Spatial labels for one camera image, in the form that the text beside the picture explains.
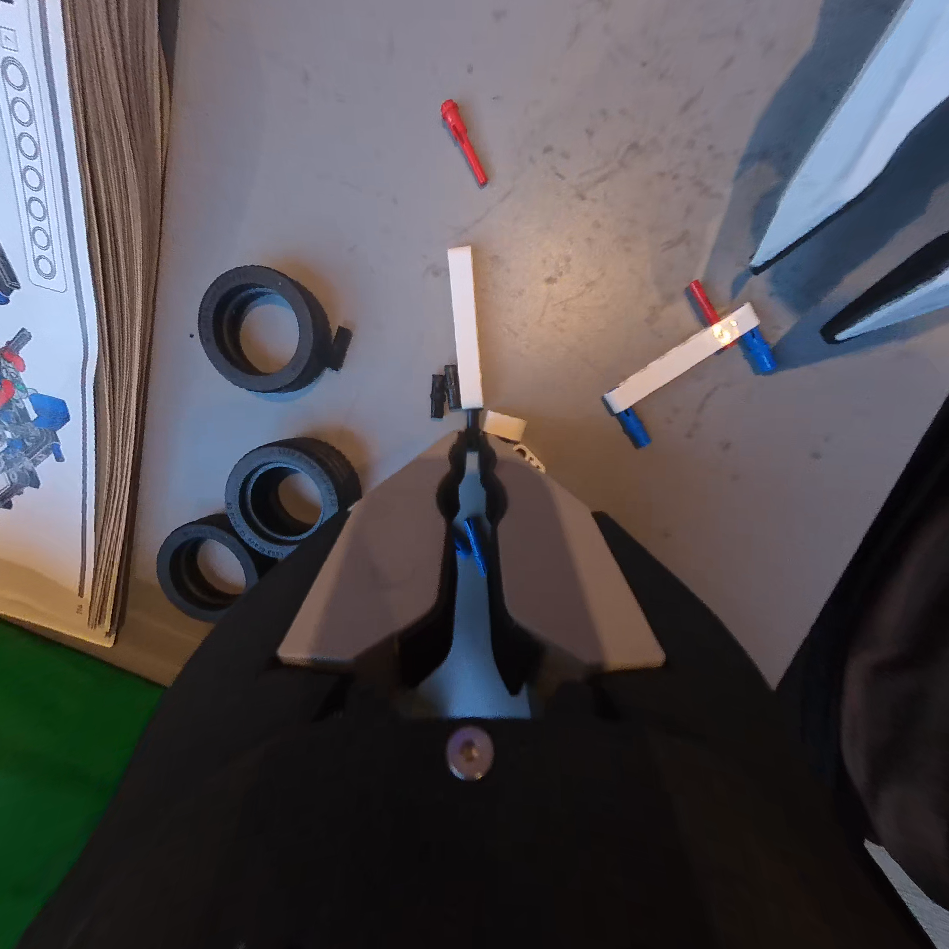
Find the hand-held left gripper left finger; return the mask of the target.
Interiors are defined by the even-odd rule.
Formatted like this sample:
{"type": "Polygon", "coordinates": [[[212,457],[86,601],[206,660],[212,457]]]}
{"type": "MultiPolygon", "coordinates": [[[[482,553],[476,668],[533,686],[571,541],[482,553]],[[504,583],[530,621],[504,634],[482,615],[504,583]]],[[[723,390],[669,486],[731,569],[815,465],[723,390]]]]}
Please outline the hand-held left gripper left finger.
{"type": "Polygon", "coordinates": [[[417,686],[444,663],[467,449],[450,433],[354,505],[279,646],[283,664],[417,686]]]}

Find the small white toy connector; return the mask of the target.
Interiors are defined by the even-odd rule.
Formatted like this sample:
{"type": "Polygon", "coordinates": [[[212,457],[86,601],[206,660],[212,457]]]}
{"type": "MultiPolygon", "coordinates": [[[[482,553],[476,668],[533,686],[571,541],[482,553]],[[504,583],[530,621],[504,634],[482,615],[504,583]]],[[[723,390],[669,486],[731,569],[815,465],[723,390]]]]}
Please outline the small white toy connector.
{"type": "Polygon", "coordinates": [[[528,465],[545,473],[546,466],[524,443],[527,424],[524,419],[492,410],[487,410],[481,420],[481,428],[486,435],[500,439],[528,465]]]}

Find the open instruction booklet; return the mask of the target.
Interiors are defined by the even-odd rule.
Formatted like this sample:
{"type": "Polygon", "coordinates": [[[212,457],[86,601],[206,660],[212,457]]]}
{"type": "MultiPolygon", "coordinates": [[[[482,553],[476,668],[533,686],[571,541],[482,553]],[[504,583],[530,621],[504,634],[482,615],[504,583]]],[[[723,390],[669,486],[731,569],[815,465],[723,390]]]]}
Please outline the open instruction booklet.
{"type": "Polygon", "coordinates": [[[160,269],[161,3],[1,7],[2,618],[112,647],[160,269]]]}

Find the grey desk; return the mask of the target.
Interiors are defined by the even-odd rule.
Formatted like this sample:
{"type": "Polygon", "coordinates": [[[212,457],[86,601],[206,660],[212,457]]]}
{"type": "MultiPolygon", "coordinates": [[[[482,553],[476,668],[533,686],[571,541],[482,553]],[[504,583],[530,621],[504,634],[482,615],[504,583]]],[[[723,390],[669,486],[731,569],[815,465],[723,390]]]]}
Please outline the grey desk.
{"type": "Polygon", "coordinates": [[[945,315],[881,343],[820,334],[907,238],[946,228],[946,106],[856,207],[750,270],[903,4],[172,2],[122,621],[112,647],[24,626],[172,682],[210,623],[160,591],[160,542],[226,511],[241,457],[313,437],[365,495],[462,431],[462,411],[430,421],[429,381],[457,362],[447,251],[470,245],[483,408],[525,418],[547,474],[777,685],[947,394],[945,315]],[[449,99],[484,188],[442,121],[449,99]],[[353,331],[339,372],[282,395],[220,375],[198,308],[242,266],[291,277],[353,331]],[[722,313],[753,305],[776,371],[755,374],[738,342],[719,351],[632,407],[652,438],[636,449],[603,397],[706,328],[695,279],[722,313]]]}

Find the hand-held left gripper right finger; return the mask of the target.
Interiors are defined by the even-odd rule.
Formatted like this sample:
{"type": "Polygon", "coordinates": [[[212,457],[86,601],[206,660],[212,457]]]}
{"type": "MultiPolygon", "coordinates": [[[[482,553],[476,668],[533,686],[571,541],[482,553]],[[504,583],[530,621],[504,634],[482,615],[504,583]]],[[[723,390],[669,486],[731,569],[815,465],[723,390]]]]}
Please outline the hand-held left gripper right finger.
{"type": "Polygon", "coordinates": [[[657,669],[665,652],[592,511],[490,435],[478,440],[492,654],[511,694],[657,669]]]}

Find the white toy beam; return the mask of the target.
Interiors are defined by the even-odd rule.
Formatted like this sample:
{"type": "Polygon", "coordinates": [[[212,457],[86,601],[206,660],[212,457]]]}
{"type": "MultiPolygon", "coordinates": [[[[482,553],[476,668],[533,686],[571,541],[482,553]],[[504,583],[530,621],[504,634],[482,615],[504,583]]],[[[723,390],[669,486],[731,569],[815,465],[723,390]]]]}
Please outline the white toy beam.
{"type": "Polygon", "coordinates": [[[464,410],[481,410],[484,398],[472,247],[450,248],[447,257],[460,406],[464,410]]]}
{"type": "Polygon", "coordinates": [[[617,416],[719,351],[735,345],[759,325],[760,321],[753,305],[745,303],[718,323],[695,333],[609,390],[603,397],[604,404],[612,415],[617,416]]]}

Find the red toy pin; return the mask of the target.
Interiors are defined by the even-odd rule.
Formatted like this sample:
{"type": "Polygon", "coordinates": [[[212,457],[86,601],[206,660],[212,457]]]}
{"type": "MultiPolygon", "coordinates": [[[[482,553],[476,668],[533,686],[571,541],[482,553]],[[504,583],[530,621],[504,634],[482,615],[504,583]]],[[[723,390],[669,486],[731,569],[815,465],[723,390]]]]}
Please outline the red toy pin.
{"type": "Polygon", "coordinates": [[[728,310],[722,313],[716,309],[702,281],[699,279],[691,281],[685,293],[694,309],[694,313],[706,327],[716,326],[722,321],[723,317],[730,315],[728,310]]]}
{"type": "Polygon", "coordinates": [[[466,124],[461,116],[459,105],[455,100],[445,100],[441,105],[442,121],[451,135],[455,145],[464,156],[474,180],[480,188],[489,183],[488,174],[470,139],[466,124]]]}

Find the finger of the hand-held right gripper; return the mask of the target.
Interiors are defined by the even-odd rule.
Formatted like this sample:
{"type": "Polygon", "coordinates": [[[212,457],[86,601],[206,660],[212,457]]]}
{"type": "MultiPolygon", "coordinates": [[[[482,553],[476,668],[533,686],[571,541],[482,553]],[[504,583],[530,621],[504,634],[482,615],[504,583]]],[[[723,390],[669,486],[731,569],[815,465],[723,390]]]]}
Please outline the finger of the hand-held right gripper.
{"type": "Polygon", "coordinates": [[[841,343],[947,305],[948,250],[921,248],[845,305],[820,333],[827,343],[841,343]]]}
{"type": "Polygon", "coordinates": [[[858,198],[948,99],[948,3],[904,2],[805,154],[750,262],[758,273],[858,198]]]}

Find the black toy tyre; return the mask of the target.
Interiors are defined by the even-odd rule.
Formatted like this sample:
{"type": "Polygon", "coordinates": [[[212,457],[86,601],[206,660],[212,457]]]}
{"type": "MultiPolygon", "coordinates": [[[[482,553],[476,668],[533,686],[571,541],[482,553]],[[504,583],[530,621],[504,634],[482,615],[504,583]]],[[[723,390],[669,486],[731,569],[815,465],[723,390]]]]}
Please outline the black toy tyre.
{"type": "Polygon", "coordinates": [[[259,446],[231,469],[225,487],[232,528],[253,550],[281,559],[313,536],[333,516],[362,497],[362,483],[349,459],[331,444],[300,436],[259,446]],[[303,475],[317,490],[320,514],[307,525],[280,499],[280,487],[303,475]]]}
{"type": "Polygon", "coordinates": [[[166,536],[157,555],[157,577],[163,593],[186,616],[215,623],[240,594],[219,589],[202,572],[198,552],[208,542],[216,542],[234,555],[243,573],[245,590],[255,586],[272,563],[244,542],[224,513],[184,524],[166,536]]]}
{"type": "Polygon", "coordinates": [[[334,332],[319,300],[302,284],[271,267],[234,267],[220,274],[202,296],[197,328],[205,355],[215,369],[229,383],[249,392],[292,393],[337,364],[334,332]],[[240,339],[251,305],[268,294],[289,306],[298,332],[290,361],[272,372],[254,365],[240,339]]]}

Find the green mat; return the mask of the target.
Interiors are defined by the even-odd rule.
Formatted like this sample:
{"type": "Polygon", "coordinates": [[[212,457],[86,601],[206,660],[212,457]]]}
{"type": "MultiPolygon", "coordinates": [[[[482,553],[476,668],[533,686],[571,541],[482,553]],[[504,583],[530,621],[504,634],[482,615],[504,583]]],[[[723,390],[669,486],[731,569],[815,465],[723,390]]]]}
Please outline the green mat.
{"type": "Polygon", "coordinates": [[[101,819],[164,688],[1,624],[1,946],[101,819]]]}

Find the person's dark trousers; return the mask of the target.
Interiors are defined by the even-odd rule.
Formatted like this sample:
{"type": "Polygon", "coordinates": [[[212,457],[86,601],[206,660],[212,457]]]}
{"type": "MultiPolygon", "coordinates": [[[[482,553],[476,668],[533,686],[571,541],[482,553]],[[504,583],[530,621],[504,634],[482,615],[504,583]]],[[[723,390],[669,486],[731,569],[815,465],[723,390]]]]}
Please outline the person's dark trousers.
{"type": "Polygon", "coordinates": [[[947,917],[947,517],[945,399],[776,689],[913,947],[947,917]]]}

